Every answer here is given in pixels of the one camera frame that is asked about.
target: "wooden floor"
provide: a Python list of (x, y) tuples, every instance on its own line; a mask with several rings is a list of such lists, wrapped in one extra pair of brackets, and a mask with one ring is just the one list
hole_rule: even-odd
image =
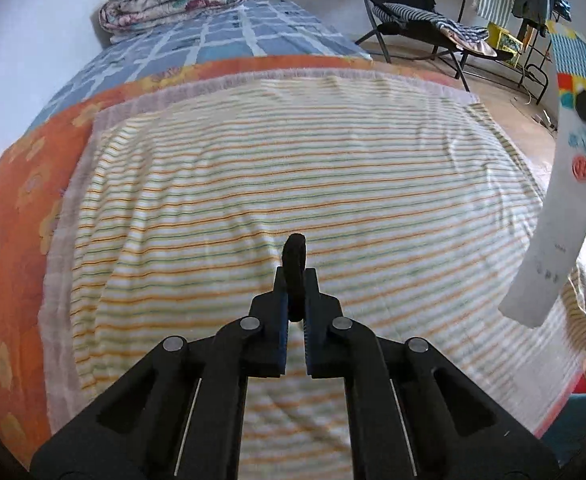
[[(379, 51), (377, 44), (363, 45), (367, 50)], [(392, 54), (401, 56), (423, 56), (422, 52), (399, 50), (390, 46)], [(375, 60), (384, 61), (382, 56), (373, 56)], [(407, 64), (413, 67), (435, 72), (454, 75), (454, 71), (439, 60), (435, 61), (408, 61), (392, 59), (395, 64)], [(456, 81), (459, 88), (464, 88), (460, 81)], [(553, 165), (553, 156), (556, 148), (555, 140), (549, 130), (533, 119), (533, 116), (543, 116), (542, 108), (535, 103), (527, 104), (528, 96), (518, 91), (509, 90), (489, 81), (473, 76), (467, 76), (467, 83), (471, 92), (480, 96), (484, 105), (491, 112), (496, 122), (503, 127), (516, 145), (532, 162), (537, 174), (547, 180)], [(580, 252), (580, 259), (586, 266), (586, 239)]]

